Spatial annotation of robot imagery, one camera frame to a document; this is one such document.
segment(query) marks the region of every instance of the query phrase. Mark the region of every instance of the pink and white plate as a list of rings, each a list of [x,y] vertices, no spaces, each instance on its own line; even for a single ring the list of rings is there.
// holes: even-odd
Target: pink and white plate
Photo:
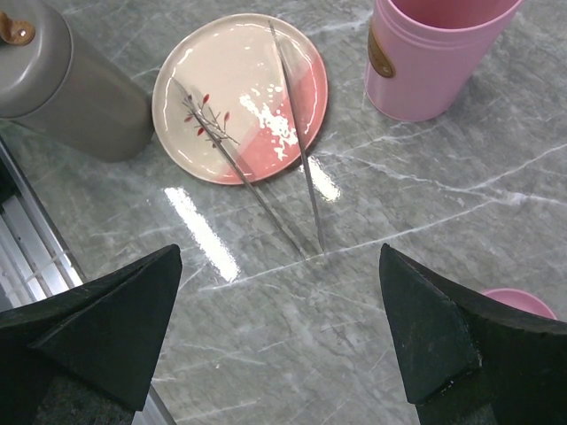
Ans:
[[[291,105],[268,20],[283,46],[299,123]],[[153,91],[156,133],[167,154],[188,173],[220,184],[240,184],[206,132],[188,114],[176,78],[205,114],[234,141],[224,140],[251,182],[285,169],[300,155],[295,128],[308,146],[319,131],[329,96],[325,65],[298,29],[259,14],[205,25],[180,42],[159,71]]]

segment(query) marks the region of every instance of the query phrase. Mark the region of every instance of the metal tweezers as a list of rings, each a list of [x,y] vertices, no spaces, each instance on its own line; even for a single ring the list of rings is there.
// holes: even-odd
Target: metal tweezers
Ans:
[[[282,64],[283,77],[285,79],[285,85],[286,85],[286,89],[288,91],[288,97],[290,98],[291,115],[293,117],[294,126],[296,126],[296,134],[297,134],[297,137],[298,137],[299,149],[301,151],[301,161],[303,163],[303,168],[305,170],[305,175],[306,175],[306,178],[307,178],[307,188],[309,190],[309,196],[311,198],[311,205],[313,206],[313,211],[314,211],[314,216],[315,216],[315,225],[317,226],[317,237],[319,239],[319,244],[321,245],[321,249],[324,253],[325,248],[324,248],[324,241],[323,241],[322,225],[321,225],[321,220],[320,220],[320,217],[319,217],[319,211],[317,209],[317,203],[315,201],[315,190],[314,190],[314,187],[313,187],[313,179],[311,177],[311,170],[309,168],[309,163],[308,163],[308,160],[307,160],[307,154],[306,154],[306,151],[305,151],[305,144],[303,143],[303,140],[301,139],[301,135],[299,134],[299,131],[297,130],[298,121],[296,120],[293,102],[291,100],[291,84],[290,84],[290,80],[289,80],[289,74],[288,74],[286,64],[284,62],[283,53],[281,52],[281,46],[280,46],[280,44],[277,40],[277,37],[276,37],[276,31],[274,30],[274,27],[273,27],[271,21],[269,21],[268,23],[269,23],[270,29],[272,31],[272,35],[274,36],[274,41],[275,41],[275,44],[276,44],[276,47],[277,47],[278,57],[280,59],[280,63]],[[240,181],[245,185],[246,189],[254,196],[254,198],[256,199],[258,204],[262,207],[262,209],[264,210],[266,215],[272,221],[272,224],[280,232],[280,234],[283,236],[283,238],[304,259],[305,255],[303,254],[303,251],[299,248],[299,245],[290,236],[290,234],[285,230],[284,226],[282,225],[280,220],[276,217],[276,215],[274,214],[272,209],[269,207],[268,203],[264,200],[263,196],[250,183],[250,181],[246,177],[246,174],[242,171],[242,169],[237,164],[237,162],[230,156],[229,152],[222,145],[222,140],[227,139],[227,138],[230,139],[230,137],[228,135],[224,134],[223,132],[221,132],[222,134],[219,134],[219,130],[214,125],[212,125],[212,123],[206,118],[202,109],[199,108],[195,104],[195,102],[193,101],[192,95],[190,95],[188,93],[188,91],[185,89],[185,87],[176,78],[172,78],[172,81],[174,82],[174,84],[177,86],[177,88],[183,94],[183,104],[185,106],[187,106],[190,113],[193,115],[193,117],[197,121],[197,123],[205,130],[206,134],[208,135],[209,139],[211,139],[214,146],[219,150],[221,155],[229,163],[230,167],[237,174]]]

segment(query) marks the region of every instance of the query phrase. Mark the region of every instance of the pink bowl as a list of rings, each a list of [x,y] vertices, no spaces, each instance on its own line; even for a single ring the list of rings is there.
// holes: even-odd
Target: pink bowl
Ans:
[[[551,309],[539,298],[525,292],[524,290],[513,290],[510,288],[501,288],[497,290],[484,290],[482,295],[494,299],[510,307],[517,308],[524,312],[537,314],[548,319],[557,320]]]

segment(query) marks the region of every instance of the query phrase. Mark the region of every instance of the container lid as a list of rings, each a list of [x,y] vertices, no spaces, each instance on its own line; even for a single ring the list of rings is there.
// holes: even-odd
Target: container lid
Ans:
[[[26,115],[55,93],[71,62],[67,24],[41,0],[0,0],[0,11],[35,27],[35,37],[24,46],[0,39],[0,118]]]

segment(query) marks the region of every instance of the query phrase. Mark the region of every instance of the lid knob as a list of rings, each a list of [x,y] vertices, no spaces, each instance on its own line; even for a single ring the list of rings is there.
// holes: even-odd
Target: lid knob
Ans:
[[[25,20],[12,20],[0,11],[0,38],[15,46],[31,43],[35,36],[35,28]]]

